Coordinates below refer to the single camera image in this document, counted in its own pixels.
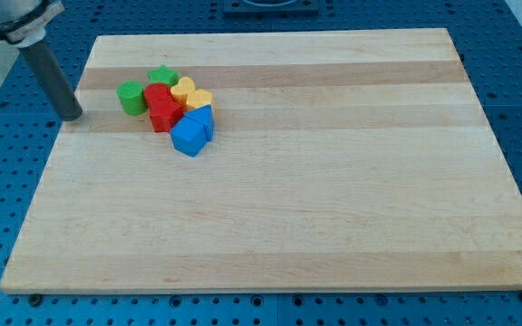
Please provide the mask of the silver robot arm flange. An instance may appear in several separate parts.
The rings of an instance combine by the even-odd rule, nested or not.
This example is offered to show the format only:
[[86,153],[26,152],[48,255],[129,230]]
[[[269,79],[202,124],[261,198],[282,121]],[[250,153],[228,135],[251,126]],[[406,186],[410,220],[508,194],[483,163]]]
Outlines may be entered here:
[[42,41],[64,10],[61,0],[0,0],[0,43],[25,48]]

